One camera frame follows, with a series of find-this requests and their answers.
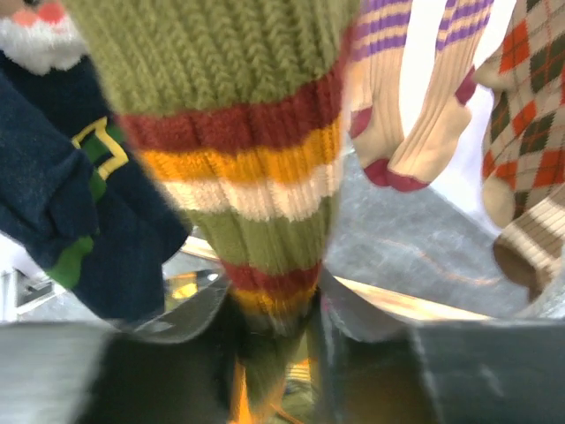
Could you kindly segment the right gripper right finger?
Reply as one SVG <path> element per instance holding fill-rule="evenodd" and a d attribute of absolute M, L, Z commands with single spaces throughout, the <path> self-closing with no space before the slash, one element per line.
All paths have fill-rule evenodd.
<path fill-rule="evenodd" d="M 420 322 L 320 289 L 320 423 L 561 423 L 564 323 Z"/>

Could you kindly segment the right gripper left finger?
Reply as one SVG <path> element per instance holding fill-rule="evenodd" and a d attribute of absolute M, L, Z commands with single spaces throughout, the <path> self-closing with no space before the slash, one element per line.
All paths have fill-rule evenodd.
<path fill-rule="evenodd" d="M 220 278 L 135 332 L 105 324 L 1 328 L 4 423 L 225 423 L 238 312 Z"/>

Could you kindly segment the olive striped sock front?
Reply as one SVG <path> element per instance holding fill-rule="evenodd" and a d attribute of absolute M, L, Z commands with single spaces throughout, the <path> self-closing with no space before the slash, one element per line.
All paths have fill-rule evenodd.
<path fill-rule="evenodd" d="M 338 210 L 357 1 L 68 1 L 149 175 L 196 225 L 248 326 L 240 423 L 280 404 Z"/>

